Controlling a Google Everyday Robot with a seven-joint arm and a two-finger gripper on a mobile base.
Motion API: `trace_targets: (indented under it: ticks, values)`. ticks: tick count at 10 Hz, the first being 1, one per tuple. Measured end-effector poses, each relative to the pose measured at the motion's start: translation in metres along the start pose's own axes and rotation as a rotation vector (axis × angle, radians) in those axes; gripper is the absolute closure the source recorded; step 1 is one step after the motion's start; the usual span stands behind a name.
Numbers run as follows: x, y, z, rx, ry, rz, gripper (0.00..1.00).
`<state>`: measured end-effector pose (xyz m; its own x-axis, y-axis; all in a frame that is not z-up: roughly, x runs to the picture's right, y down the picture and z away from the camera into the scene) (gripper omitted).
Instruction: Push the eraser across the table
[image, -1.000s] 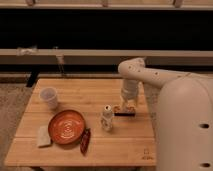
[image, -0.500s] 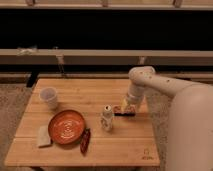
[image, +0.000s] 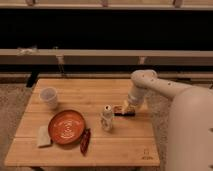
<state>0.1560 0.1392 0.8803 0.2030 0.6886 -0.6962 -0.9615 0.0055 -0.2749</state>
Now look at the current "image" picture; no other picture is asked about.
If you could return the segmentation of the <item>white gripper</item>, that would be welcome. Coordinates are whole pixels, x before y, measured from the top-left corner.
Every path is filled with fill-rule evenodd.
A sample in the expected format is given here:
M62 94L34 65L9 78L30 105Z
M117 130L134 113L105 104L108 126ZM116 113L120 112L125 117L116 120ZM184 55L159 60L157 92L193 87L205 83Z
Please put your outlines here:
M146 90L143 88L132 87L128 93L128 101L125 100L122 105L123 115L134 115L136 107L144 102Z

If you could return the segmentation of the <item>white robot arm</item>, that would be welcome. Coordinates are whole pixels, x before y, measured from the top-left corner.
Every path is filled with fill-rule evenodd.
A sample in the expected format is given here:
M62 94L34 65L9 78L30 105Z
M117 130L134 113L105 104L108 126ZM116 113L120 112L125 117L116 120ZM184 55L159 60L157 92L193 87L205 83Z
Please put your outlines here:
M213 171L213 89L160 79L154 70L131 74L128 104L150 89L172 100L165 171Z

